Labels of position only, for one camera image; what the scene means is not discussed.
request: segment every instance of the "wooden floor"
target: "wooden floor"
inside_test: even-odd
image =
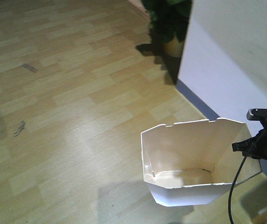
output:
[[[126,0],[0,0],[0,224],[229,223],[227,194],[166,208],[143,182],[140,133],[204,118],[149,42]],[[263,174],[236,188],[236,223],[259,200]]]

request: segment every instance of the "plant pot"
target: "plant pot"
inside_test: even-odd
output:
[[[176,35],[174,35],[174,38],[171,41],[163,43],[163,48],[167,55],[181,58],[183,52],[183,45],[184,41],[179,42]]]

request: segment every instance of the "white wall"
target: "white wall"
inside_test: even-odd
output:
[[[178,77],[221,117],[267,108],[267,0],[194,0]]]

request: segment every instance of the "black camera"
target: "black camera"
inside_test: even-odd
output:
[[[233,151],[242,152],[243,156],[267,160],[267,109],[250,109],[248,120],[258,120],[263,126],[255,137],[232,144]]]

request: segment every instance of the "white cardboard container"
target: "white cardboard container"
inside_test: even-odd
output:
[[[144,181],[158,204],[208,204],[230,190],[243,156],[232,143],[251,138],[245,123],[218,118],[157,125],[141,133]],[[240,184],[261,172],[247,158]]]

